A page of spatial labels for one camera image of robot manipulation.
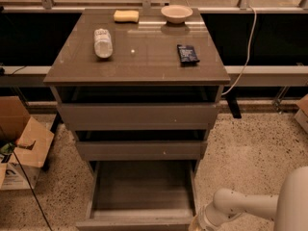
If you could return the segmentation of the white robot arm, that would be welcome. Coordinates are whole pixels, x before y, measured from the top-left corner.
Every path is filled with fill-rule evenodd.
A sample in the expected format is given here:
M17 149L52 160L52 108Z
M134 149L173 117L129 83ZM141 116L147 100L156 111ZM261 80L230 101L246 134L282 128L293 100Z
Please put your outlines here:
M242 214L272 220L273 231L308 231L308 167L291 172L279 195L217 190L212 202L192 219L189 231L218 231Z

